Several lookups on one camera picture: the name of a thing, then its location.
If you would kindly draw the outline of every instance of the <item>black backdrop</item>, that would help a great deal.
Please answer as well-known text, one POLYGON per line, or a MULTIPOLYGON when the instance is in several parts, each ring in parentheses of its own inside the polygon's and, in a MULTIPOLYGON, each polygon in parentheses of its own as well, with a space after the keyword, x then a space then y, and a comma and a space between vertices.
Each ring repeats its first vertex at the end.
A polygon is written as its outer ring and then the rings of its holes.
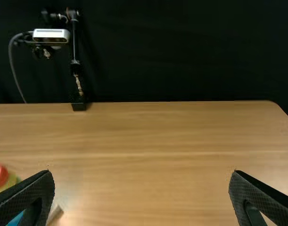
MULTIPOLYGON (((288 114, 288 0, 0 1, 0 103, 21 103, 8 41, 43 27, 43 7, 80 9, 80 58, 91 101, 267 99, 288 114)), ((68 102, 69 50, 14 61, 30 103, 68 102)))

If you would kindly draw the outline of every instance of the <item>wood grain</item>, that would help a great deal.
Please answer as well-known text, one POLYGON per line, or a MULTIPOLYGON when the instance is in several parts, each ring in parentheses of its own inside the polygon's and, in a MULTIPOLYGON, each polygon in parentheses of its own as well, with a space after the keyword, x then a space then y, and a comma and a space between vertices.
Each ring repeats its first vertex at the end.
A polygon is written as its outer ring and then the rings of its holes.
POLYGON ((288 117, 268 101, 0 105, 0 162, 52 172, 57 226, 235 226, 235 169, 288 195, 288 117))

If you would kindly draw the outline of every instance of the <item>black cable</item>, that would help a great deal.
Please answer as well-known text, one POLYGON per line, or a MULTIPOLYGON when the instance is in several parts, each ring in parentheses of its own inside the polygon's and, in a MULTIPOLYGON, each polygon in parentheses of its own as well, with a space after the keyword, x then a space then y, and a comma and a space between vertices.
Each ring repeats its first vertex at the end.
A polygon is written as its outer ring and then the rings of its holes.
POLYGON ((9 58, 9 62, 10 62, 12 74, 13 74, 13 77, 14 77, 15 84, 16 84, 16 86, 17 86, 17 89, 18 89, 18 91, 19 91, 19 94, 20 94, 21 98, 23 99, 23 102, 24 102, 25 104, 27 104, 27 102, 26 102, 26 100, 25 100, 25 97, 24 97, 24 95, 23 95, 23 92, 22 92, 22 90, 21 90, 21 88, 20 88, 18 79, 17 79, 17 75, 16 75, 16 72, 15 72, 14 63, 13 63, 13 55, 12 55, 14 42, 15 42, 16 40, 18 40, 19 38, 24 37, 24 35, 25 35, 25 33, 18 33, 18 34, 14 35, 14 36, 11 38, 10 42, 8 43, 8 58, 9 58))

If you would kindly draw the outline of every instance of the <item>yellow object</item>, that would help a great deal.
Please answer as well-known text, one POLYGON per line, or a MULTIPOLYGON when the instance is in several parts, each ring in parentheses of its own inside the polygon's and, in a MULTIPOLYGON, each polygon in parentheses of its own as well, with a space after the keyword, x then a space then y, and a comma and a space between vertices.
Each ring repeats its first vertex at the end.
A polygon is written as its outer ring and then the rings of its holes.
POLYGON ((8 181, 0 187, 0 192, 7 190, 9 187, 14 186, 15 184, 17 184, 17 177, 14 173, 9 172, 8 174, 8 181))

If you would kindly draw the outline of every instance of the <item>camera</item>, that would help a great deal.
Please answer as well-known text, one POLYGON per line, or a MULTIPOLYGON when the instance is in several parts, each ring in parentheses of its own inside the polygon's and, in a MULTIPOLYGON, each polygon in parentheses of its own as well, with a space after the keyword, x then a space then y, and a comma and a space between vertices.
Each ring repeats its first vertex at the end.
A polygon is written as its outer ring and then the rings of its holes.
POLYGON ((69 42, 70 32, 66 29, 38 28, 33 31, 33 40, 38 44, 57 46, 69 42))

